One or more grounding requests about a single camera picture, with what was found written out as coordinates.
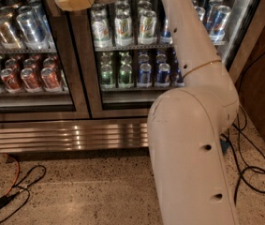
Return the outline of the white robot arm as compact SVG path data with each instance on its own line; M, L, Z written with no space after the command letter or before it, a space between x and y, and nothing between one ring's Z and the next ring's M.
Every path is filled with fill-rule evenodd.
M63 11L94 2L56 0ZM239 225L220 135L234 121L239 97L191 0L161 0L185 85L153 103L147 134L164 225Z

